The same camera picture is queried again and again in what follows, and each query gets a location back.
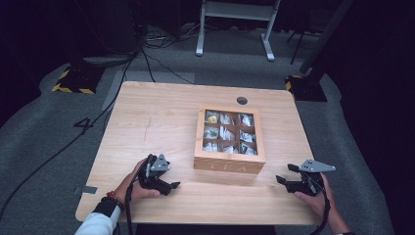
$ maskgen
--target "gray carpet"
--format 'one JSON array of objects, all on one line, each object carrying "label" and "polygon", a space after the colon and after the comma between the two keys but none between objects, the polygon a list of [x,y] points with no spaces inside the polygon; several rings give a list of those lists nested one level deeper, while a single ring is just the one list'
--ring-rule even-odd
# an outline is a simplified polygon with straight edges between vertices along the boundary
[{"label": "gray carpet", "polygon": [[[287,44],[288,33],[272,32],[270,43],[276,61],[270,63],[259,41],[261,32],[264,30],[213,31],[206,37],[202,57],[195,56],[197,38],[164,49],[146,49],[146,53],[195,84],[285,89],[285,76],[299,74],[309,49],[300,48],[291,66],[297,37]],[[305,38],[303,45],[312,46],[313,40]],[[154,77],[162,77],[160,81],[183,82],[158,62],[152,59],[149,62]],[[94,95],[52,92],[65,68],[62,65],[46,75],[40,84],[41,97],[19,110],[0,129],[2,204],[31,172],[81,132],[81,128],[72,127],[76,122],[94,119],[101,113],[114,94],[114,85],[119,84],[122,71],[122,66],[106,69]],[[150,82],[148,75],[143,78],[146,72],[147,65],[140,54],[129,67],[127,79]],[[337,167],[327,176],[337,205],[353,231],[393,234],[384,195],[347,128],[339,103],[341,95],[327,75],[321,84],[327,103],[296,102],[314,158]],[[94,127],[26,182],[6,208],[0,221],[0,234],[73,234],[76,231],[80,225],[74,217],[79,196],[73,190],[87,180],[106,119],[104,114]],[[275,229],[277,234],[309,234],[314,227],[276,225]],[[121,231],[127,232],[125,224]],[[327,228],[323,234],[329,234]]]}]

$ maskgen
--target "white metal stand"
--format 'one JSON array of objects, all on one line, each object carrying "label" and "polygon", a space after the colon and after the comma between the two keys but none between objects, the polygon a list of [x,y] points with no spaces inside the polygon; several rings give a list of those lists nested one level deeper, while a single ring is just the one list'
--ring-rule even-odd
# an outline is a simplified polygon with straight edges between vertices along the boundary
[{"label": "white metal stand", "polygon": [[204,53],[205,43],[205,17],[222,17],[234,19],[247,19],[257,21],[267,21],[268,27],[266,33],[262,33],[260,39],[265,49],[268,61],[274,61],[275,57],[269,45],[269,35],[271,34],[272,26],[274,26],[275,17],[277,16],[278,6],[280,0],[276,0],[274,6],[256,6],[248,4],[237,3],[222,3],[210,2],[204,0],[201,9],[201,31],[198,38],[198,45],[196,47],[196,55],[202,56]]}]

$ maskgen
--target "wrist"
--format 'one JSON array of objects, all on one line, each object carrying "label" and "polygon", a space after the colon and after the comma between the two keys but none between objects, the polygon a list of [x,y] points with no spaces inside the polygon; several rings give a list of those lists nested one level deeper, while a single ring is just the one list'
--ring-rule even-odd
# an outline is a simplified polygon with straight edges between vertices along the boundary
[{"label": "wrist", "polygon": [[121,210],[123,211],[124,206],[125,206],[125,193],[120,194],[119,192],[117,192],[117,190],[115,190],[115,191],[108,192],[107,197],[114,198],[115,200],[117,200],[120,203]]}]

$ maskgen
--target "yellow and black hazard tape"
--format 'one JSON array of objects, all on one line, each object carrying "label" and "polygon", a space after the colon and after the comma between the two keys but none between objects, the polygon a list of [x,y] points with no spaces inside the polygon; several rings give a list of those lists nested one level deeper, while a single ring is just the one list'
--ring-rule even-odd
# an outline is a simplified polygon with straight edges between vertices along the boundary
[{"label": "yellow and black hazard tape", "polygon": [[293,98],[296,99],[293,93],[293,85],[291,84],[291,81],[290,81],[290,79],[292,78],[304,78],[304,77],[299,76],[299,75],[289,75],[289,76],[286,76],[285,78],[286,90],[289,91],[291,94],[293,94]]},{"label": "yellow and black hazard tape", "polygon": [[98,81],[81,79],[72,74],[70,66],[67,67],[52,88],[52,91],[95,94]]}]

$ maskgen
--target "wooden table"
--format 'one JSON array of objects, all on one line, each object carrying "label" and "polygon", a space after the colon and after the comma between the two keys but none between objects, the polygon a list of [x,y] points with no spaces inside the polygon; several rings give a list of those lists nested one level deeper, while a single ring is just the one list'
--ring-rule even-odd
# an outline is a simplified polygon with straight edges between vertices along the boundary
[{"label": "wooden table", "polygon": [[[200,104],[259,110],[266,164],[259,174],[193,169]],[[202,85],[127,81],[122,84],[111,119],[92,166],[76,218],[83,220],[137,162],[163,153],[171,170],[161,179],[181,181],[170,195],[132,203],[132,221],[198,224],[316,224],[307,205],[277,183],[300,175],[287,164],[312,159],[291,93]],[[123,214],[120,221],[126,221]]]}]

